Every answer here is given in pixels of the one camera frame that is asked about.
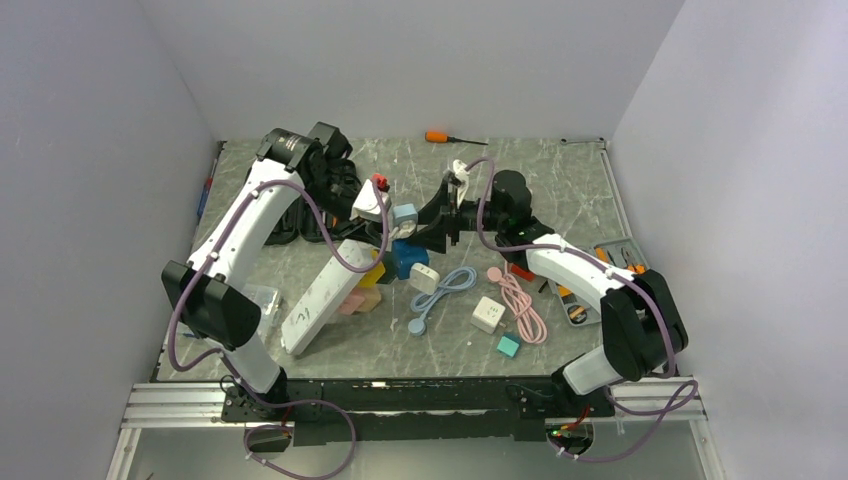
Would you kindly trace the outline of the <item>black tool case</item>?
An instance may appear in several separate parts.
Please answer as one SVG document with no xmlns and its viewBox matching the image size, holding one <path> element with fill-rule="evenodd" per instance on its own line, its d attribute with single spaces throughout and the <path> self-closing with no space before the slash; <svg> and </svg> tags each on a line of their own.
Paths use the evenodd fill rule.
<svg viewBox="0 0 848 480">
<path fill-rule="evenodd" d="M 308 242 L 323 240 L 322 229 L 330 230 L 336 220 L 323 212 L 307 192 L 307 162 L 303 172 L 270 158 L 256 159 L 248 170 L 239 194 L 242 213 L 232 240 L 239 246 L 248 240 L 265 245 L 285 245 L 300 237 Z"/>
</svg>

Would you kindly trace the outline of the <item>red cube socket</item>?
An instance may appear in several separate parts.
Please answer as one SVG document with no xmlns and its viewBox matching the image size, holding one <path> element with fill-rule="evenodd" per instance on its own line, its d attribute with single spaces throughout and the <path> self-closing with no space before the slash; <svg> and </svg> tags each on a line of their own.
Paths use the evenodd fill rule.
<svg viewBox="0 0 848 480">
<path fill-rule="evenodd" d="M 509 270 L 512 275 L 521 278 L 527 282 L 533 282 L 536 278 L 536 276 L 532 272 L 524 270 L 516 264 L 511 264 Z"/>
</svg>

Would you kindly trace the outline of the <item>light blue power strip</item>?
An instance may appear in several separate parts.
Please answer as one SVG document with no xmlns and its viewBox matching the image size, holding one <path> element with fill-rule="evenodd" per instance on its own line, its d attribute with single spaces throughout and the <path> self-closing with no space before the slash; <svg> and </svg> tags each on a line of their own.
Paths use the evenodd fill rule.
<svg viewBox="0 0 848 480">
<path fill-rule="evenodd" d="M 412 236 L 418 228 L 418 210 L 412 203 L 392 207 L 392 240 L 406 239 Z"/>
</svg>

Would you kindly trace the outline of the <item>white cube socket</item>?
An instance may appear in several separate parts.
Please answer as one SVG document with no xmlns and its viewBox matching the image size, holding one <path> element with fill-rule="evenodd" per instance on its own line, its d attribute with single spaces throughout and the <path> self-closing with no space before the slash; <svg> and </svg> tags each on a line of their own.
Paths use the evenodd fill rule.
<svg viewBox="0 0 848 480">
<path fill-rule="evenodd" d="M 475 306 L 471 324 L 479 330 L 493 335 L 500 326 L 506 307 L 494 299 L 483 296 Z"/>
</svg>

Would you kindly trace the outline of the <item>blue cube socket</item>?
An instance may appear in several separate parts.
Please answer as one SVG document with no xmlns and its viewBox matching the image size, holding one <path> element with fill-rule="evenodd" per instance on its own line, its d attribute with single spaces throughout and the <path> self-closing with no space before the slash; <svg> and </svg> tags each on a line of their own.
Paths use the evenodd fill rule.
<svg viewBox="0 0 848 480">
<path fill-rule="evenodd" d="M 391 260 L 397 279 L 408 280 L 415 264 L 429 265 L 429 254 L 423 247 L 398 239 L 392 242 Z"/>
</svg>

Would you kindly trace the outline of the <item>white long power strip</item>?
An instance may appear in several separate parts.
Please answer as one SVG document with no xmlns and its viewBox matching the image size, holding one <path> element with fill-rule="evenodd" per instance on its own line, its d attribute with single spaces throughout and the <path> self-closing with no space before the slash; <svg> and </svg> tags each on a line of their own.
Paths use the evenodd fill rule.
<svg viewBox="0 0 848 480">
<path fill-rule="evenodd" d="M 282 322 L 281 345 L 288 355 L 305 351 L 363 276 L 335 256 L 328 260 Z"/>
</svg>

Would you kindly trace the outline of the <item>yellow cube socket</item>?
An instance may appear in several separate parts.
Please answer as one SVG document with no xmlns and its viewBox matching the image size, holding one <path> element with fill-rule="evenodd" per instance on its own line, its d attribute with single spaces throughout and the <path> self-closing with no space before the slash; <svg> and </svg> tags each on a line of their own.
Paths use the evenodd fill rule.
<svg viewBox="0 0 848 480">
<path fill-rule="evenodd" d="M 359 288 L 373 288 L 378 283 L 382 276 L 386 273 L 386 268 L 383 262 L 379 262 L 374 268 L 366 272 L 358 281 Z"/>
</svg>

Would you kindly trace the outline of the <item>grey tool tray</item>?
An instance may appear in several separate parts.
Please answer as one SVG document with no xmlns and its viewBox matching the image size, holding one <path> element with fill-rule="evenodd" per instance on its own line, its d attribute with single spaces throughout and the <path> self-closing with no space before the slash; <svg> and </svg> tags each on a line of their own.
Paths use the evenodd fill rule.
<svg viewBox="0 0 848 480">
<path fill-rule="evenodd" d="M 627 270 L 625 263 L 619 253 L 620 247 L 626 247 L 632 250 L 638 261 L 643 263 L 648 268 L 641 248 L 632 237 L 621 237 L 602 242 L 596 242 L 589 248 L 583 249 L 583 252 L 592 256 L 598 262 L 604 264 L 603 268 L 596 267 L 592 262 L 569 253 L 555 254 L 554 258 L 562 262 L 562 258 L 566 259 L 567 274 L 565 275 L 566 283 L 562 283 L 563 275 L 560 274 L 561 267 L 556 269 L 557 277 L 545 275 L 547 286 L 559 298 L 562 309 L 565 313 L 566 321 L 573 327 L 585 327 L 589 325 L 599 324 L 601 322 L 600 313 L 600 298 L 604 296 L 610 288 L 620 288 L 622 283 L 615 279 L 609 279 L 605 276 L 605 271 L 609 267 L 615 267 L 619 270 Z M 628 276 L 632 278 L 637 273 L 628 271 Z M 572 325 L 566 313 L 570 305 L 578 304 L 586 308 L 588 318 L 581 325 Z"/>
</svg>

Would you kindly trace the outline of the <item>teal plug adapter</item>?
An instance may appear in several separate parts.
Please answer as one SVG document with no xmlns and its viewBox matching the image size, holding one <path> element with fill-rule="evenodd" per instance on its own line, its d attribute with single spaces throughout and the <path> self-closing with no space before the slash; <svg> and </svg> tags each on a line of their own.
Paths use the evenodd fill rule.
<svg viewBox="0 0 848 480">
<path fill-rule="evenodd" d="M 496 346 L 496 351 L 508 358 L 515 358 L 522 341 L 521 338 L 512 333 L 504 333 Z"/>
</svg>

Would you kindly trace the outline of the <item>beige cube socket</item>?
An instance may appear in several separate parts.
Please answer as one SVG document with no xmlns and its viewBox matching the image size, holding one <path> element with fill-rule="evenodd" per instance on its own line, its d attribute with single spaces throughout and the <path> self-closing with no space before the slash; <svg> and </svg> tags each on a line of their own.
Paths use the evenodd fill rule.
<svg viewBox="0 0 848 480">
<path fill-rule="evenodd" d="M 367 313 L 373 311 L 382 301 L 382 294 L 380 289 L 376 286 L 372 287 L 362 287 L 359 289 L 359 293 L 363 299 L 360 306 L 357 308 L 358 312 Z"/>
</svg>

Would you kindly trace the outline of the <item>pink cube socket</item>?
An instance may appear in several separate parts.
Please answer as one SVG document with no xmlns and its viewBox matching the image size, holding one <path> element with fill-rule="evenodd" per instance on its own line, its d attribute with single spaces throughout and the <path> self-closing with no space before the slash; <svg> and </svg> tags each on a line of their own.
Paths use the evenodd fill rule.
<svg viewBox="0 0 848 480">
<path fill-rule="evenodd" d="M 337 308 L 337 312 L 341 315 L 353 315 L 365 302 L 366 298 L 358 293 L 350 293 Z"/>
</svg>

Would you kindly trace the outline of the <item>clear plastic screw box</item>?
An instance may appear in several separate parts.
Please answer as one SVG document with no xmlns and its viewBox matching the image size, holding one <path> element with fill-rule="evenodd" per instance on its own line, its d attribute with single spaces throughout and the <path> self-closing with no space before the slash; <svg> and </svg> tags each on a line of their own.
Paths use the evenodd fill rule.
<svg viewBox="0 0 848 480">
<path fill-rule="evenodd" d="M 260 309 L 257 334 L 266 343 L 279 324 L 282 293 L 278 288 L 250 283 L 245 285 L 242 293 Z"/>
</svg>

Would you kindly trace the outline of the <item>dark green cube socket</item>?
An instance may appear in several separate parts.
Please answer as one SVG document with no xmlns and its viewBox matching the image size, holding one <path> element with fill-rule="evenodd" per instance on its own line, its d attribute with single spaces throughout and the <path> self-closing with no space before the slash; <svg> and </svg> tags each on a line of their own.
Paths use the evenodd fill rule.
<svg viewBox="0 0 848 480">
<path fill-rule="evenodd" d="M 381 263 L 384 267 L 384 272 L 377 280 L 377 283 L 389 285 L 397 279 L 397 264 L 394 255 L 391 252 L 387 252 L 383 256 Z"/>
</svg>

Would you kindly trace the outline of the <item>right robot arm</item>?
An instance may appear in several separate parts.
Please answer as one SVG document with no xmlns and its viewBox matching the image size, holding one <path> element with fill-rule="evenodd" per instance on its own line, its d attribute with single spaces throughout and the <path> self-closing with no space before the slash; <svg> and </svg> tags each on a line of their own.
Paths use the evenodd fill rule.
<svg viewBox="0 0 848 480">
<path fill-rule="evenodd" d="M 553 375 L 551 401 L 574 415 L 590 393 L 621 381 L 639 381 L 666 365 L 689 343 L 665 278 L 655 270 L 634 273 L 569 244 L 533 213 L 525 177 L 515 170 L 491 174 L 485 193 L 466 200 L 459 173 L 447 173 L 437 193 L 417 214 L 413 245 L 444 253 L 463 231 L 519 268 L 569 289 L 587 316 L 601 328 L 601 344 L 560 367 Z"/>
</svg>

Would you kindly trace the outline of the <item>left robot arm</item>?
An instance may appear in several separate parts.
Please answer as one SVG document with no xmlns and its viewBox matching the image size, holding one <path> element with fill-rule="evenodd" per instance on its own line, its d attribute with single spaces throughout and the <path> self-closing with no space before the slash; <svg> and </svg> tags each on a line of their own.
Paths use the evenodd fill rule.
<svg viewBox="0 0 848 480">
<path fill-rule="evenodd" d="M 178 372 L 218 356 L 248 394 L 248 407 L 264 420 L 287 406 L 287 375 L 258 333 L 260 309 L 243 292 L 266 240 L 285 211 L 304 200 L 315 217 L 329 213 L 352 232 L 336 246 L 321 231 L 333 256 L 304 295 L 295 316 L 307 322 L 337 308 L 340 286 L 353 287 L 377 267 L 389 245 L 387 194 L 364 184 L 375 214 L 356 210 L 355 200 L 334 185 L 352 146 L 338 127 L 316 123 L 306 135 L 276 128 L 261 141 L 245 183 L 224 217 L 184 262 L 170 261 L 161 279 L 173 312 L 168 324 L 168 361 Z"/>
</svg>

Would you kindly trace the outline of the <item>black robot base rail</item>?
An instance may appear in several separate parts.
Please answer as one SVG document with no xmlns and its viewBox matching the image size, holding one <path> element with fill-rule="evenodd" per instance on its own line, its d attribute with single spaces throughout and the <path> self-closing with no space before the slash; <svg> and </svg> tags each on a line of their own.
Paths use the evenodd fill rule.
<svg viewBox="0 0 848 480">
<path fill-rule="evenodd" d="M 291 380 L 287 397 L 259 404 L 225 386 L 226 424 L 285 424 L 296 446 L 329 442 L 509 437 L 543 441 L 558 424 L 611 418 L 601 390 L 566 392 L 547 375 L 378 380 Z"/>
</svg>

